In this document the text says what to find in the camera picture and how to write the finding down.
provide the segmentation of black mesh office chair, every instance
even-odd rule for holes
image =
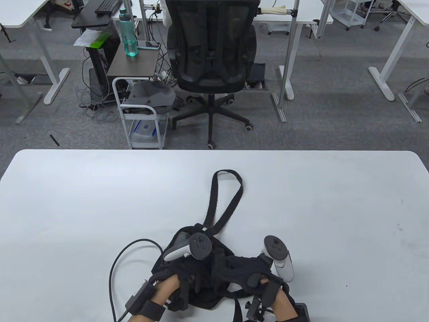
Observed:
[[[208,114],[208,148],[212,141],[215,113],[253,125],[240,115],[221,107],[234,94],[215,100],[215,94],[236,93],[244,88],[256,55],[256,34],[252,21],[259,0],[166,0],[172,26],[167,47],[172,74],[181,89],[208,94],[208,101],[194,97],[201,107],[172,119],[177,121]]]

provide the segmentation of desk leg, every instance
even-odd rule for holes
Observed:
[[[293,69],[293,64],[295,63],[296,52],[298,51],[298,45],[299,45],[299,39],[301,37],[301,31],[302,31],[302,24],[297,24],[296,34],[295,34],[295,37],[293,38],[293,43],[292,43],[292,52],[290,54],[289,68],[287,69],[287,75],[286,75],[285,89],[286,89],[286,97],[288,100],[293,100],[295,98],[295,94],[293,93],[292,85],[290,84],[290,76],[292,75],[292,69]],[[283,78],[284,66],[280,65],[278,68],[280,70],[281,77]]]
[[[386,84],[386,81],[389,78],[390,74],[392,73],[393,69],[395,68],[396,63],[398,62],[399,58],[401,57],[401,55],[402,55],[402,53],[403,53],[403,51],[404,51],[404,49],[408,43],[408,40],[410,39],[410,37],[408,37],[408,35],[411,32],[415,21],[416,21],[416,19],[413,16],[408,21],[407,26],[405,27],[404,31],[402,32],[402,35],[400,36],[398,42],[396,43],[396,46],[393,49],[392,53],[390,54],[390,57],[387,60],[386,64],[384,65],[381,73],[375,67],[369,67],[368,68],[372,77],[375,79],[378,87],[380,87],[384,96],[389,101],[394,101],[395,95],[390,90],[389,86]]]
[[[52,82],[52,87],[49,89],[43,100],[46,105],[49,105],[52,104],[55,96],[57,96],[60,88],[63,86],[64,81],[70,73],[70,68],[63,68],[58,74],[54,63],[52,62],[51,56],[49,56],[48,50],[46,49],[42,37],[40,36],[40,29],[33,18],[30,19],[29,26],[31,39],[41,51],[40,59],[42,60],[43,66],[45,66],[46,72],[48,73]]]
[[[22,115],[20,117],[18,117],[15,121],[16,124],[20,124],[22,122],[22,120],[28,115],[30,114],[30,112],[33,110],[33,108],[37,105],[37,103],[40,101],[40,99],[42,98],[43,93],[42,92],[38,92],[37,93],[37,98],[35,101],[31,102],[30,99],[28,98],[28,96],[25,94],[24,90],[22,89],[21,85],[19,85],[18,81],[15,78],[15,75],[13,74],[13,72],[9,69],[9,66],[6,64],[3,56],[0,53],[0,63],[3,66],[3,69],[5,71],[5,73],[7,74],[7,76],[9,77],[10,81],[12,82],[12,85],[15,87],[15,89],[17,90],[19,96],[23,99],[25,105],[27,106],[26,109],[23,111]]]

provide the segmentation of keyboard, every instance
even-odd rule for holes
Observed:
[[[121,4],[122,0],[104,0],[103,3],[95,9],[95,13],[98,15],[112,15]]]

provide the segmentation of white desk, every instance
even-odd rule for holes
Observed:
[[[271,8],[274,4],[273,0],[261,0],[261,8]],[[277,0],[276,6],[286,6],[287,9],[293,9],[294,0]],[[139,1],[133,1],[133,15],[136,16],[136,20],[142,19],[142,13],[140,11]],[[293,100],[295,94],[293,93],[292,85],[290,83],[290,76],[292,75],[293,64],[295,63],[296,52],[298,51],[299,39],[301,36],[302,26],[304,24],[317,24],[313,20],[320,19],[323,11],[323,2],[321,0],[301,0],[299,3],[298,17],[297,17],[297,28],[295,38],[293,39],[292,53],[290,57],[290,68],[287,74],[286,80],[286,97],[289,100]],[[147,18],[152,14],[151,11],[146,11]],[[119,20],[119,12],[112,16],[114,20]],[[158,15],[158,21],[162,21],[162,16]],[[292,17],[290,15],[257,15],[254,22],[259,23],[290,23]],[[328,17],[328,24],[333,23],[331,15]],[[284,66],[279,66],[280,73],[283,77]]]
[[[402,35],[400,36],[398,42],[396,43],[395,48],[390,54],[389,59],[384,65],[381,72],[377,70],[376,67],[369,67],[369,72],[372,77],[375,79],[378,87],[380,87],[384,96],[389,101],[395,100],[395,95],[390,90],[386,81],[388,80],[390,74],[396,66],[399,58],[401,57],[408,40],[410,39],[409,35],[413,29],[414,22],[418,20],[423,26],[429,26],[429,1],[427,0],[398,0],[402,6],[411,13],[411,18],[407,23]]]
[[[312,322],[429,320],[429,175],[414,153],[180,150],[19,152],[0,180],[0,320],[111,321],[116,255],[138,238],[166,247],[202,222],[224,168],[244,194],[220,240],[255,256],[278,235],[295,268],[291,295]],[[229,178],[218,214],[239,186]],[[158,255],[140,245],[118,263],[119,314]],[[233,311],[224,300],[162,321],[228,322]]]
[[[10,1],[10,0],[0,0],[0,23],[5,28],[21,28],[25,24],[27,25],[28,31],[31,35],[31,38],[34,44],[39,48],[43,66],[46,69],[46,72],[49,75],[49,78],[52,82],[52,86],[49,89],[48,93],[45,95],[43,102],[46,105],[49,105],[55,99],[58,91],[63,85],[67,75],[70,73],[69,68],[63,68],[59,73],[57,72],[54,63],[49,56],[48,50],[40,36],[40,29],[38,25],[33,20],[33,16],[42,8],[49,0],[19,0],[19,1]],[[34,108],[35,104],[31,103],[28,98],[25,96],[25,93],[19,90],[20,95],[24,95],[23,98],[28,105],[27,110],[22,116],[18,118],[16,123],[20,123],[25,116],[27,116],[31,110]]]

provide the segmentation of black desk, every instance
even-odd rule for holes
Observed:
[[[90,0],[73,20],[72,28],[105,27],[110,24],[109,15],[97,15],[94,11],[103,0]]]

